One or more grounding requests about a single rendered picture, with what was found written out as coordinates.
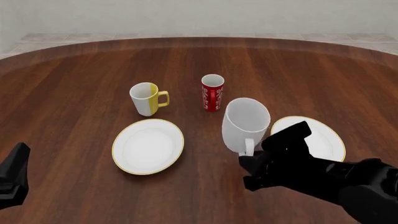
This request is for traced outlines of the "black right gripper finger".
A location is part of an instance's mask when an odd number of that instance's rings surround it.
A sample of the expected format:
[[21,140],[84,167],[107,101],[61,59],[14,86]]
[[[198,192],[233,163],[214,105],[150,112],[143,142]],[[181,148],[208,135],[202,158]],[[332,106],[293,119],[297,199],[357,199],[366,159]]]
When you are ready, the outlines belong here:
[[310,159],[305,138],[312,134],[306,121],[285,128],[261,143],[262,156],[267,159]]
[[255,151],[253,156],[239,156],[239,165],[249,174],[264,174],[271,162],[270,153]]

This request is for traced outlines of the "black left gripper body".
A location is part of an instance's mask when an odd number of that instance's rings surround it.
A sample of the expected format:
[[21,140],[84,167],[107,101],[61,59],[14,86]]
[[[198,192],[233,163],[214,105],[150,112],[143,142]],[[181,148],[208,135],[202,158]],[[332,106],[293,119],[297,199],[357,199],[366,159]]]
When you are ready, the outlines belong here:
[[22,205],[28,192],[27,180],[22,180],[22,182],[0,180],[0,210]]

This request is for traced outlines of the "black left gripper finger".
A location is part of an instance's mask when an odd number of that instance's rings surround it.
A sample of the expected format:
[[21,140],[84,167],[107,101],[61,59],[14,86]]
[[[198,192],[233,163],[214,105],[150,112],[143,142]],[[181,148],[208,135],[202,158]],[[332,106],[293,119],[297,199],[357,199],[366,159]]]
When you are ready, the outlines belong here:
[[17,143],[0,163],[0,183],[28,187],[27,165],[30,148],[23,142]]

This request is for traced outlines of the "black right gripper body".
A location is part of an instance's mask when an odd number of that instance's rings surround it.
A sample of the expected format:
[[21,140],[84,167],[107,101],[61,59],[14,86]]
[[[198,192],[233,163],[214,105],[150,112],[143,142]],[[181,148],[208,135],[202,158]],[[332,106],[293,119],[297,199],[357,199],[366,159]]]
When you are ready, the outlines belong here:
[[326,178],[329,160],[271,159],[264,174],[249,174],[243,177],[247,190],[255,192],[263,188],[282,186],[307,195],[329,195]]

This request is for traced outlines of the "white plate with gold rim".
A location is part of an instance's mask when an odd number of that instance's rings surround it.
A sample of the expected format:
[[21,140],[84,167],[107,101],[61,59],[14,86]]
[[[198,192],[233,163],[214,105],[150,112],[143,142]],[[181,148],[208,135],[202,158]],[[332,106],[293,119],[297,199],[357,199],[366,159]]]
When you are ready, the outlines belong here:
[[343,162],[346,149],[343,141],[329,126],[308,117],[288,116],[276,121],[271,128],[271,135],[289,126],[306,121],[312,134],[305,138],[309,153],[316,158]]
[[183,152],[180,128],[164,119],[144,119],[130,124],[112,145],[114,163],[132,175],[151,175],[174,164]]

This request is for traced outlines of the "red patterned mug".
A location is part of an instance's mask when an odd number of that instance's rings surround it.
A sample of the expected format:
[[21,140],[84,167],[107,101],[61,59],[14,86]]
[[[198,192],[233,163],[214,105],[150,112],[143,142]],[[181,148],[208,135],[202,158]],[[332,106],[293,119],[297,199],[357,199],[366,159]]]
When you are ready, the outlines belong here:
[[224,78],[217,74],[207,74],[201,79],[203,107],[207,111],[221,108]]

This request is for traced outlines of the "white and yellow mug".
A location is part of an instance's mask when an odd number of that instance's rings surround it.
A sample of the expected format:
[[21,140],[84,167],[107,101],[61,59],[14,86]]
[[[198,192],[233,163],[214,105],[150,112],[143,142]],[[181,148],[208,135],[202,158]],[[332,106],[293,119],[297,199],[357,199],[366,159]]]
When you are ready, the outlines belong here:
[[[159,91],[158,86],[154,83],[138,83],[131,87],[129,94],[137,112],[146,117],[154,115],[159,108],[168,106],[170,103],[169,93]],[[159,97],[163,95],[166,96],[167,101],[159,103]]]

